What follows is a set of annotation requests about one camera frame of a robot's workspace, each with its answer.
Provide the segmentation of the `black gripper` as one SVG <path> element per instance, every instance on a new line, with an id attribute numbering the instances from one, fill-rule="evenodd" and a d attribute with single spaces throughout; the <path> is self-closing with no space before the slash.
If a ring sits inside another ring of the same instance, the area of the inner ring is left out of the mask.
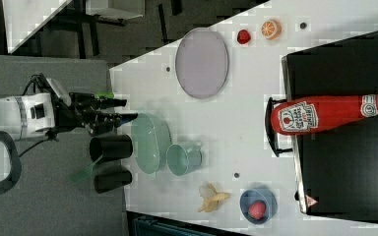
<path id="1" fill-rule="evenodd" d="M 91 93 L 70 92 L 67 95 L 71 103 L 67 104 L 61 97 L 52 96 L 55 125 L 54 134 L 71 132 L 76 128 L 85 128 L 93 136 L 98 131 L 111 131 L 135 120 L 137 113 L 99 114 L 97 110 L 112 107 L 125 107 L 126 99 L 101 98 L 99 101 Z"/>

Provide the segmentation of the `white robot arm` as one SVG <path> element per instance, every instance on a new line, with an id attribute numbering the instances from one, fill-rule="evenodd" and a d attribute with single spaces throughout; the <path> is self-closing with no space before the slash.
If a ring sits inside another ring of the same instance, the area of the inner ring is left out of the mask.
<path id="1" fill-rule="evenodd" d="M 16 186 L 22 173 L 15 142 L 39 138 L 54 140 L 59 133 L 85 128 L 91 136 L 105 134 L 138 117 L 136 113 L 106 113 L 106 108 L 124 106 L 125 99 L 96 97 L 71 92 L 49 92 L 0 98 L 0 159 L 7 157 L 10 170 L 0 180 L 0 195 Z"/>

